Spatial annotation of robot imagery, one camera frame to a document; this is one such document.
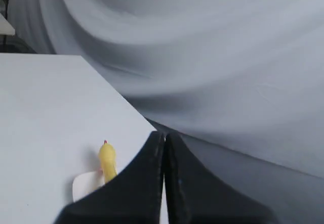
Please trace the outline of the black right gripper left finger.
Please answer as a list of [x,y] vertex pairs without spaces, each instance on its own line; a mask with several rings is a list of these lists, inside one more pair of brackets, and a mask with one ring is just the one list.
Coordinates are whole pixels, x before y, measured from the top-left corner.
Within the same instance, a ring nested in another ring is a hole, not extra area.
[[164,146],[163,134],[153,131],[123,171],[103,187],[64,207],[55,222],[159,223]]

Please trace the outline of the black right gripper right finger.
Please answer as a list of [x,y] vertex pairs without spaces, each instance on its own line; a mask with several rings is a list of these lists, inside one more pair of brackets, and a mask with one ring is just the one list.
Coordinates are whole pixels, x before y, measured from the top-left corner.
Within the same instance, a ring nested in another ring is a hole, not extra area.
[[175,133],[166,136],[164,165],[170,223],[277,223],[268,207],[213,175]]

